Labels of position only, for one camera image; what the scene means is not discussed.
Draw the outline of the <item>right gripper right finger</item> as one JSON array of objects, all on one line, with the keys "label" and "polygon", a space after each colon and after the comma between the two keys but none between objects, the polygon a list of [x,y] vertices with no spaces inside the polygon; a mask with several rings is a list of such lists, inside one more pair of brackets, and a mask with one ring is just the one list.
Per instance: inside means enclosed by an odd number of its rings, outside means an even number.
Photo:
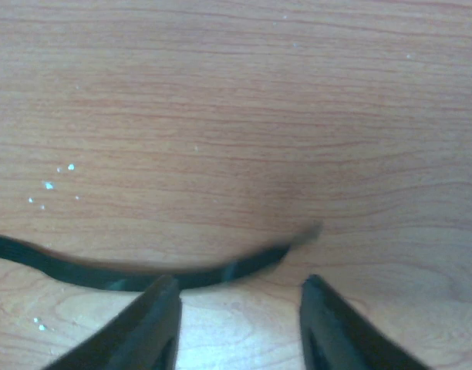
[{"label": "right gripper right finger", "polygon": [[302,285],[299,309],[307,369],[427,369],[383,335],[317,274]]}]

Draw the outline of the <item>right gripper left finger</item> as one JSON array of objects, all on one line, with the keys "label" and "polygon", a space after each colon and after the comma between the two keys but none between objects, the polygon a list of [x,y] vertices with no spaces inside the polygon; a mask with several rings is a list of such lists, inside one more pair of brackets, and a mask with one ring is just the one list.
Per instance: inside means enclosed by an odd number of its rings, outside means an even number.
[{"label": "right gripper left finger", "polygon": [[174,369],[180,334],[177,281],[155,280],[97,333],[47,369]]}]

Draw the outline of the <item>black shoelace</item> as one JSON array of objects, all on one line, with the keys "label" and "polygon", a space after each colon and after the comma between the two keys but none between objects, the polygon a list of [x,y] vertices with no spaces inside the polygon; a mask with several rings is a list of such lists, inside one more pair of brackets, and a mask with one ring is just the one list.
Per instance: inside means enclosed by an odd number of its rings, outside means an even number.
[{"label": "black shoelace", "polygon": [[322,222],[315,222],[256,251],[202,267],[101,261],[52,251],[4,234],[0,234],[0,259],[30,267],[55,281],[102,291],[142,292],[163,275],[174,277],[181,290],[189,290],[226,284],[270,269],[280,264],[291,250],[318,239],[322,228]]}]

